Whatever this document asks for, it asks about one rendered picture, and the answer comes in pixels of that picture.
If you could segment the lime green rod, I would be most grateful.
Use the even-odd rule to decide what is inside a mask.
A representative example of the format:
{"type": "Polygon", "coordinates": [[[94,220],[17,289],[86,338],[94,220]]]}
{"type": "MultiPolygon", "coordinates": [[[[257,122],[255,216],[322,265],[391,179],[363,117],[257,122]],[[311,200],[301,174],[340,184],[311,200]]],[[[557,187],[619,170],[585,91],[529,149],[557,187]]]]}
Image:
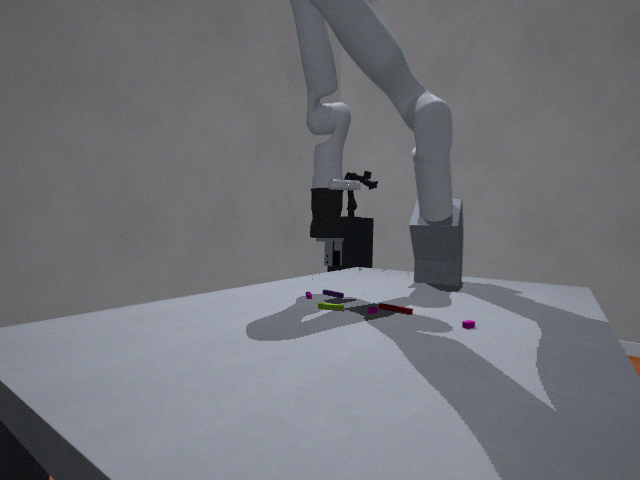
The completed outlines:
{"type": "Polygon", "coordinates": [[[329,304],[329,303],[318,303],[318,309],[343,311],[344,310],[344,305],[329,304]]]}

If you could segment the purple rod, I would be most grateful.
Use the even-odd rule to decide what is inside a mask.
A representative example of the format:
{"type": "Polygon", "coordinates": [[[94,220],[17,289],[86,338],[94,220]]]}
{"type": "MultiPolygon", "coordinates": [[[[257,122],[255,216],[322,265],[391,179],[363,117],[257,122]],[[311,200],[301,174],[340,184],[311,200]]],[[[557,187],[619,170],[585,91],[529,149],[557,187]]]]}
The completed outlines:
{"type": "Polygon", "coordinates": [[[344,293],[330,291],[330,290],[323,290],[323,294],[338,297],[338,298],[344,298],[344,293]]]}

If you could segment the red rod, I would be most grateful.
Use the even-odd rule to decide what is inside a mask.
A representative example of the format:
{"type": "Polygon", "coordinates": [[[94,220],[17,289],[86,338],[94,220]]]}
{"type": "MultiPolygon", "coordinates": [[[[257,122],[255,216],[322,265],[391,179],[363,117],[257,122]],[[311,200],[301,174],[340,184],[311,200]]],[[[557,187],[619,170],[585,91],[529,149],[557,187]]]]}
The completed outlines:
{"type": "Polygon", "coordinates": [[[378,304],[378,309],[393,311],[393,312],[398,312],[398,313],[403,313],[408,315],[413,314],[413,309],[411,308],[394,306],[394,305],[383,304],[383,303],[378,304]]]}

